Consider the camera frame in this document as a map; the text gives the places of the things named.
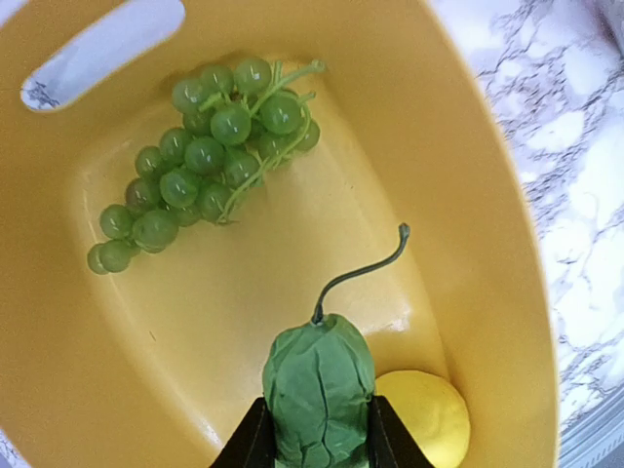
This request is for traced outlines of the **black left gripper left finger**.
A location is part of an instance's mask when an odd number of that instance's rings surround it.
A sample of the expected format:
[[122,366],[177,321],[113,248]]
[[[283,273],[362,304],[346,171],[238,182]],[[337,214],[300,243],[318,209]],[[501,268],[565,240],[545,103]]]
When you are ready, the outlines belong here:
[[263,397],[256,398],[211,468],[274,468],[274,425]]

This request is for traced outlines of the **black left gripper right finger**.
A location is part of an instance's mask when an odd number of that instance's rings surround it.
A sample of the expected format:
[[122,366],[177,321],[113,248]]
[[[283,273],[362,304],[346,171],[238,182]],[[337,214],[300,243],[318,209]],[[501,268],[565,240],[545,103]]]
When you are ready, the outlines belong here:
[[369,467],[373,468],[432,468],[383,396],[374,396],[369,403],[368,459]]

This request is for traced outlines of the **green toy bitter gourd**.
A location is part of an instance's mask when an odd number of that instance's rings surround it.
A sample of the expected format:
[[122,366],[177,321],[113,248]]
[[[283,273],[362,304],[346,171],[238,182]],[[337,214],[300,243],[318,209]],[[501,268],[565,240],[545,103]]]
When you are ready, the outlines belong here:
[[327,313],[324,299],[339,284],[385,267],[403,253],[410,227],[388,257],[343,273],[322,289],[311,319],[274,339],[262,372],[278,467],[367,467],[369,409],[375,366],[358,328]]

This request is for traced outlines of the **yellow toy lemon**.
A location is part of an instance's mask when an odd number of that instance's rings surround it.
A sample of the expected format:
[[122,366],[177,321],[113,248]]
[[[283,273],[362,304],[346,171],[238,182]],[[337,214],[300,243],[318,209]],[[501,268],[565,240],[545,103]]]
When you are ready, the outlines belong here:
[[464,399],[447,380],[421,370],[396,370],[378,377],[375,385],[433,466],[460,466],[471,424]]

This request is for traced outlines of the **green toy grapes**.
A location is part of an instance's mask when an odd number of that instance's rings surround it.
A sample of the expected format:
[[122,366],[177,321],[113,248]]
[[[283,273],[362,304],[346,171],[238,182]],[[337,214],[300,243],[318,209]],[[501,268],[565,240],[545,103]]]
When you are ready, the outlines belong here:
[[87,253],[90,270],[122,272],[137,254],[162,252],[200,220],[233,223],[268,172],[318,144],[321,129],[309,108],[315,93],[291,85],[325,69],[318,59],[287,71],[279,60],[249,57],[235,67],[208,64],[177,82],[172,104],[182,123],[138,151],[123,203],[99,215],[105,240]]

